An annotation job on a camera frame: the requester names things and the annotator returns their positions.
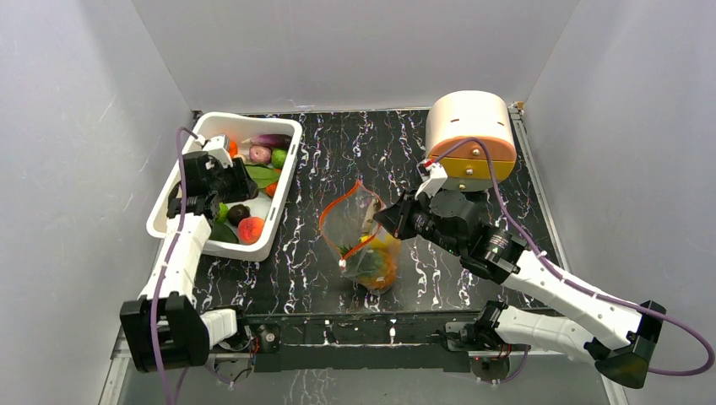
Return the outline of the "clear zip bag orange zipper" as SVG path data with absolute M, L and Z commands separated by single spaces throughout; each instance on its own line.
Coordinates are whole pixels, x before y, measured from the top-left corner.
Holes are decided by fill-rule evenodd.
M 401 242 L 373 218 L 384 208 L 375 192 L 356 181 L 323 210 L 318 222 L 341 276 L 374 295 L 389 291 L 399 270 Z

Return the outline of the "toy pineapple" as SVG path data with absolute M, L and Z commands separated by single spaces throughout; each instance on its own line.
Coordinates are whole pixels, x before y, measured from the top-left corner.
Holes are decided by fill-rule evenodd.
M 384 294 L 390 290 L 398 277 L 400 248 L 388 250 L 361 248 L 339 260 L 341 276 L 365 287 L 370 294 Z

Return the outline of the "yellow banana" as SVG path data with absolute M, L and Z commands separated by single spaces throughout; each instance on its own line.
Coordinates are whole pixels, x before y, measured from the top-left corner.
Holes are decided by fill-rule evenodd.
M 364 249 L 374 250 L 388 250 L 388 249 L 399 249 L 400 241 L 396 240 L 390 234 L 376 234 L 374 236 L 361 236 L 360 237 L 361 247 Z

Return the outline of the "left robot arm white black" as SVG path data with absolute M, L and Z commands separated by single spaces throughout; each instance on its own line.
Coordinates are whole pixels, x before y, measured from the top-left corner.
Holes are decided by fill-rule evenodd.
M 127 345 L 140 372 L 200 366 L 221 342 L 242 351 L 252 341 L 251 327 L 238 320 L 236 310 L 199 313 L 193 287 L 220 205 L 255 198 L 258 186 L 241 159 L 224 163 L 206 151 L 184 154 L 179 175 L 167 199 L 165 239 L 149 280 L 138 298 L 120 309 Z

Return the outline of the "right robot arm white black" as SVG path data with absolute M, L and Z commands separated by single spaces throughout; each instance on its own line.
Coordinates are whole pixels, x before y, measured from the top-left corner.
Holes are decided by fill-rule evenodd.
M 477 342 L 496 349 L 526 344 L 586 361 L 606 378 L 632 389 L 644 386 L 666 309 L 653 300 L 640 310 L 617 305 L 613 296 L 539 257 L 527 242 L 488 224 L 483 208 L 459 191 L 433 198 L 404 192 L 374 220 L 399 240 L 416 236 L 458 257 L 475 276 L 520 291 L 557 311 L 528 313 L 490 302 L 474 324 Z

